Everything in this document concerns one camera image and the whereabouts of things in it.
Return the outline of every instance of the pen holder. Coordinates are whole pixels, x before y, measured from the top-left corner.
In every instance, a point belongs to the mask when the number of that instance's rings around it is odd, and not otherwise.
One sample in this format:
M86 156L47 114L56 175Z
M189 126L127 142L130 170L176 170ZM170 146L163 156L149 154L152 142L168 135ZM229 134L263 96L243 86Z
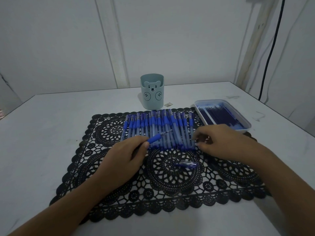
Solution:
M164 76L147 74L140 77L142 105L148 110L157 110L163 107Z

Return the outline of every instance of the hand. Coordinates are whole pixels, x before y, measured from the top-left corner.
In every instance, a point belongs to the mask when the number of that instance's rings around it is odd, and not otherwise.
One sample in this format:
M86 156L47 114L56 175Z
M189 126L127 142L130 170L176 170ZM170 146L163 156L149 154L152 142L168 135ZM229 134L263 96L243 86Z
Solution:
M149 143L146 142L147 139L144 136L128 138L116 143L107 152L97 171L91 177L97 178L104 194L109 194L136 174L149 147ZM131 159L132 152L141 143L138 153Z
M240 134L225 124L199 127L192 137L198 139L200 150L209 155L249 164L258 153L271 152L255 140Z

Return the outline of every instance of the table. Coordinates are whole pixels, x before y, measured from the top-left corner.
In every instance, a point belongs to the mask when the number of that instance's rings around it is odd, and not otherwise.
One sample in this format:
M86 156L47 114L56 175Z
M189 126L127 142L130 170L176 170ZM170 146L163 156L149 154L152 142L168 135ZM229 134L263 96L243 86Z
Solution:
M165 86L164 103L225 99L250 133L315 188L315 138L230 82ZM140 88L35 95L0 121L0 235L45 209L94 114L145 111ZM273 198L87 222L74 235L285 235Z

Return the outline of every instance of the black cable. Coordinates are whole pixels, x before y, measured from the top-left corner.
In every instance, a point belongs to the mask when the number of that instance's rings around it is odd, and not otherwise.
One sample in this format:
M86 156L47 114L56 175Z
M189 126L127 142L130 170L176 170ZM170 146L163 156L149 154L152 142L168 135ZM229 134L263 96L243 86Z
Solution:
M278 24L277 24L277 28L276 28L276 32L275 32L275 37L273 38L273 45L271 46L271 50L267 59L267 63L265 66L265 71L264 71L264 75L262 77L262 85L260 87L260 94L259 94L259 98L258 100L260 101L261 97L262 97L262 89L264 88L264 82L265 82L265 77L266 77L266 72L267 72L267 68L268 68L268 64L269 64L269 60L270 57L273 53L273 48L275 47L275 43L276 43L276 39L277 39L277 35L278 35L278 31L279 31L279 26L280 26L280 22L281 22L281 18L282 18L282 13L283 13L283 8L284 8L284 2L285 0L282 0L282 4L281 4L281 9L280 9L280 14L279 14L279 19L278 19Z

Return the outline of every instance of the sticker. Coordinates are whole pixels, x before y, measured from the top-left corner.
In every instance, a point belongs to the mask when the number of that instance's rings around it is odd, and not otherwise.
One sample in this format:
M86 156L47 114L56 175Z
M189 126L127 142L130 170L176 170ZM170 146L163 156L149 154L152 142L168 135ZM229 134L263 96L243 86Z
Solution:
M165 107L169 107L169 106L172 106L172 105L173 105L172 103L164 104Z

